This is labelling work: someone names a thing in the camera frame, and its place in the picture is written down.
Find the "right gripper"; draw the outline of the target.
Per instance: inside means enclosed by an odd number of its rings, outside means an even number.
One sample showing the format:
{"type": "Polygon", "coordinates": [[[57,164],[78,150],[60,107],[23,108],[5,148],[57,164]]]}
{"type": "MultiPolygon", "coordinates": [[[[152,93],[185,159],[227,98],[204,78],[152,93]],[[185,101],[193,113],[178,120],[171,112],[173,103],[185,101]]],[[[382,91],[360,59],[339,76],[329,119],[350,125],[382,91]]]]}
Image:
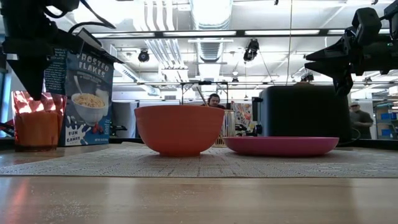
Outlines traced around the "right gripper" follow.
{"type": "MultiPolygon", "coordinates": [[[[346,96],[351,91],[353,79],[349,65],[339,67],[334,64],[318,62],[328,58],[345,57],[348,54],[351,38],[354,32],[345,29],[341,38],[333,45],[325,47],[305,57],[308,61],[305,68],[321,73],[333,79],[335,92],[339,96],[346,96]]],[[[398,42],[376,42],[363,47],[359,61],[354,63],[354,73],[362,75],[364,72],[379,71],[386,75],[390,70],[398,70],[398,42]]]]}

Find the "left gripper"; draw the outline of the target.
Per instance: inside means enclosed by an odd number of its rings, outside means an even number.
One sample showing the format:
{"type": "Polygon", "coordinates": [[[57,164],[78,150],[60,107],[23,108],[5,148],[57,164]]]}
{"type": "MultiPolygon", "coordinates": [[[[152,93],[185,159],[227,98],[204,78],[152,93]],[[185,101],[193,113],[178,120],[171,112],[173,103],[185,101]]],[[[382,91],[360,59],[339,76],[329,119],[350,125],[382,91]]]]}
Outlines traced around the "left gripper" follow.
{"type": "Polygon", "coordinates": [[[54,19],[66,12],[1,12],[5,37],[0,50],[16,54],[17,60],[7,59],[25,90],[34,100],[40,100],[44,71],[52,63],[54,48],[61,47],[74,54],[83,49],[83,40],[58,28],[54,19]]]}

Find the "blue frosted flakes cereal box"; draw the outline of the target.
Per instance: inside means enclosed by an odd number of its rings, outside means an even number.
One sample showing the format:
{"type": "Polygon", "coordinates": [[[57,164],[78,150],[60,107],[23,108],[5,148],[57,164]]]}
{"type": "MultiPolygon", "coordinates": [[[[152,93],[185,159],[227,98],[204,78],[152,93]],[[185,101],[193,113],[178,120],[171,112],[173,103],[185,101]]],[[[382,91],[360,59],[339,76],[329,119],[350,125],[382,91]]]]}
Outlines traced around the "blue frosted flakes cereal box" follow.
{"type": "Polygon", "coordinates": [[[47,92],[66,96],[59,146],[109,143],[114,63],[98,39],[86,29],[78,36],[85,43],[79,54],[56,48],[44,71],[47,92]]]}

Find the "pink plate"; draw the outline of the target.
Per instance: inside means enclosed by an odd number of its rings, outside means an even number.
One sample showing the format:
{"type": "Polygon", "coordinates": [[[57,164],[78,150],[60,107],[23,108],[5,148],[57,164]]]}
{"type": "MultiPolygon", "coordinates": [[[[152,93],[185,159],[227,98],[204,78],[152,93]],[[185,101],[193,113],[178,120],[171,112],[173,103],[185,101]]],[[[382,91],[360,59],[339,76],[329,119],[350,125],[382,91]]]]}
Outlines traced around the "pink plate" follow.
{"type": "Polygon", "coordinates": [[[225,137],[224,143],[232,151],[249,156],[313,157],[321,156],[338,145],[334,137],[225,137]]]}

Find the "wooden utensil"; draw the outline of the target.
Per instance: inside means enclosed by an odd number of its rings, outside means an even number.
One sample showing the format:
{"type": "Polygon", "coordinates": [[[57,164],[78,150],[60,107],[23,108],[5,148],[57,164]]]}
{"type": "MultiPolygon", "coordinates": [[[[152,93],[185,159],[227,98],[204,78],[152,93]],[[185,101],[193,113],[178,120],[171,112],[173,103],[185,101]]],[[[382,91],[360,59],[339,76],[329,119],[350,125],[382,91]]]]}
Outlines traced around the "wooden utensil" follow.
{"type": "Polygon", "coordinates": [[[196,89],[197,89],[197,92],[199,93],[199,95],[200,95],[200,97],[201,97],[201,99],[202,99],[202,101],[203,101],[203,104],[204,104],[205,106],[208,106],[208,103],[207,103],[205,97],[203,96],[203,93],[201,92],[200,88],[197,86],[196,89]]]}

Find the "orange bowl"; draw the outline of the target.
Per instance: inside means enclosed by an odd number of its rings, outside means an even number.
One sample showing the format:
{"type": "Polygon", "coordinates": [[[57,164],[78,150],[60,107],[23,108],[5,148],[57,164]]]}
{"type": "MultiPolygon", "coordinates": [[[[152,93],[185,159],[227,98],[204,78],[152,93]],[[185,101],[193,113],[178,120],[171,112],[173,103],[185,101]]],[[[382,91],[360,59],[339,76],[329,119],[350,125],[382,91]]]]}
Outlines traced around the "orange bowl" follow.
{"type": "Polygon", "coordinates": [[[157,105],[134,110],[144,144],[162,156],[198,156],[220,135],[224,110],[197,105],[157,105]]]}

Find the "person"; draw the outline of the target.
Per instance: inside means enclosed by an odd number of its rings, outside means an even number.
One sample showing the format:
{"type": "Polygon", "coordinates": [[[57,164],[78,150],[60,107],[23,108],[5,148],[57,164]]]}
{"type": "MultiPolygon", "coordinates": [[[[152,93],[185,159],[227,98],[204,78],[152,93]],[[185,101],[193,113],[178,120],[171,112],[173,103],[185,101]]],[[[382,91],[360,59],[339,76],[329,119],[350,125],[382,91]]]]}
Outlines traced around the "person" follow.
{"type": "Polygon", "coordinates": [[[370,127],[373,125],[373,119],[369,113],[361,110],[357,101],[350,104],[350,119],[352,127],[361,134],[361,139],[371,139],[370,127]]]}
{"type": "Polygon", "coordinates": [[[208,98],[208,105],[215,108],[225,110],[226,108],[220,104],[220,96],[216,93],[212,93],[208,98]]]}

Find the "shelf with blue bins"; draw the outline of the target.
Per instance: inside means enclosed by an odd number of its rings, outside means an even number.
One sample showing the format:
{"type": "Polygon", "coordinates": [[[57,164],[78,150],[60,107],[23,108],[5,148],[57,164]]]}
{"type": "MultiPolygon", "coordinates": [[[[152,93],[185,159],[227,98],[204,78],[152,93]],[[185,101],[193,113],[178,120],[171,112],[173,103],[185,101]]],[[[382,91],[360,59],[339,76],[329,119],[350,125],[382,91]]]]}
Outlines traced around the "shelf with blue bins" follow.
{"type": "Polygon", "coordinates": [[[374,107],[377,139],[398,140],[398,105],[381,103],[374,107]]]}

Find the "black overhead bar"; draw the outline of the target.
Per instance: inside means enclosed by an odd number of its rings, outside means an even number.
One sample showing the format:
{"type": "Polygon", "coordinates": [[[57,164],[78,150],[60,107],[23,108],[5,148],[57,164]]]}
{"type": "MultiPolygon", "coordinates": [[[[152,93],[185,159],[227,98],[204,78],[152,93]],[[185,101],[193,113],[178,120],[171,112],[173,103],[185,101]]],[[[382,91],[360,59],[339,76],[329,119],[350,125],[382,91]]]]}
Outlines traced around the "black overhead bar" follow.
{"type": "Polygon", "coordinates": [[[343,35],[344,29],[280,29],[280,30],[175,30],[149,32],[94,32],[97,39],[163,39],[223,37],[328,37],[343,35]]]}

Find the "grey cabinet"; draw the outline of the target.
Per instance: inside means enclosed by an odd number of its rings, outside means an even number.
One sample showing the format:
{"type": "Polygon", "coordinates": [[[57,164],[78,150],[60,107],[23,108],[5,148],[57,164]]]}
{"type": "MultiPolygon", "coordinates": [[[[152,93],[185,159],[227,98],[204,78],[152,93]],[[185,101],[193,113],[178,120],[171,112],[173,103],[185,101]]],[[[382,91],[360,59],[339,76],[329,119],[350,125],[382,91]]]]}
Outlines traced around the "grey cabinet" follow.
{"type": "Polygon", "coordinates": [[[126,130],[116,131],[119,138],[136,137],[136,116],[134,110],[137,102],[113,102],[112,122],[115,126],[124,126],[126,130]]]}

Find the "colourful printed poster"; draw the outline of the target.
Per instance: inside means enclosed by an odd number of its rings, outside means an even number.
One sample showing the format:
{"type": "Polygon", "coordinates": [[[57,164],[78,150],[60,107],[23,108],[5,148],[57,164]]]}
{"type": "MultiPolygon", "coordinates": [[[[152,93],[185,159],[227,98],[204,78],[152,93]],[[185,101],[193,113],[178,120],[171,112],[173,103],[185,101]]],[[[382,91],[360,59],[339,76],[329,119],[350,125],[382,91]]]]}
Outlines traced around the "colourful printed poster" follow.
{"type": "Polygon", "coordinates": [[[235,123],[250,128],[252,121],[252,106],[249,103],[231,103],[231,109],[235,113],[235,123]]]}

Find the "glass jar with stick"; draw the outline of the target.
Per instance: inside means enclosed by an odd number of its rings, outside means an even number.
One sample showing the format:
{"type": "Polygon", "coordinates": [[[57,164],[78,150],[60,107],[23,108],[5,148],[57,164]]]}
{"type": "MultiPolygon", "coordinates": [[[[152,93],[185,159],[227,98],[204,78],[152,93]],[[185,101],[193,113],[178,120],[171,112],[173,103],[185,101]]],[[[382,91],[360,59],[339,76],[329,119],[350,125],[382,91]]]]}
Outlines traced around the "glass jar with stick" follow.
{"type": "Polygon", "coordinates": [[[235,135],[235,112],[233,110],[224,110],[224,120],[221,127],[221,132],[213,147],[225,147],[226,145],[223,141],[223,138],[234,137],[235,135]]]}

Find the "grey woven placemat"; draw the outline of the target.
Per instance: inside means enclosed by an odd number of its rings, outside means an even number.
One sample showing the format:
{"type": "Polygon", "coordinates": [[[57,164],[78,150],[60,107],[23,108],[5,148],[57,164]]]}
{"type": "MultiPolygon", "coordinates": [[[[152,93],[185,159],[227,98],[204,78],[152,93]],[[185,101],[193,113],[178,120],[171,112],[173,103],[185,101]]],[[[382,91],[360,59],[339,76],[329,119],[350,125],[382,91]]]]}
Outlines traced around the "grey woven placemat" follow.
{"type": "Polygon", "coordinates": [[[333,150],[319,157],[254,157],[216,147],[198,157],[162,157],[148,147],[121,144],[95,152],[3,166],[0,175],[398,179],[398,153],[333,150]]]}

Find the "black table edge rail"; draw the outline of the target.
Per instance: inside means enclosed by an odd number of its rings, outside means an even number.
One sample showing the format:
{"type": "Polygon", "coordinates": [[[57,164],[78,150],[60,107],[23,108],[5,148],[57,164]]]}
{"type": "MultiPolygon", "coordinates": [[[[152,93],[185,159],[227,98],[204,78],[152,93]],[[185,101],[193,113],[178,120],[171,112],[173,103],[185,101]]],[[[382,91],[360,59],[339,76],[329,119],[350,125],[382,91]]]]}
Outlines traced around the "black table edge rail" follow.
{"type": "MultiPolygon", "coordinates": [[[[123,142],[133,142],[143,144],[141,138],[110,138],[110,144],[121,144],[123,142]]],[[[398,140],[388,139],[358,139],[352,142],[339,143],[338,147],[362,147],[370,149],[383,149],[398,151],[398,140]]],[[[14,139],[12,138],[0,138],[0,151],[14,149],[14,139]]]]}

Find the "black desk frame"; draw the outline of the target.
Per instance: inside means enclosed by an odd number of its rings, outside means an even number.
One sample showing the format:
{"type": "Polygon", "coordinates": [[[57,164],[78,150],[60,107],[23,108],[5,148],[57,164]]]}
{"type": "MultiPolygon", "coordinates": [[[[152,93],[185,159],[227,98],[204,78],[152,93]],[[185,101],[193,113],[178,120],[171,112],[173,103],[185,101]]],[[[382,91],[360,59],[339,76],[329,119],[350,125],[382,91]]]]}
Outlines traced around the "black desk frame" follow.
{"type": "Polygon", "coordinates": [[[226,103],[229,103],[229,83],[228,82],[212,82],[212,81],[197,81],[197,82],[180,82],[178,84],[181,87],[182,95],[180,104],[184,104],[184,94],[194,86],[203,86],[203,85],[216,85],[223,92],[226,93],[226,103]]]}

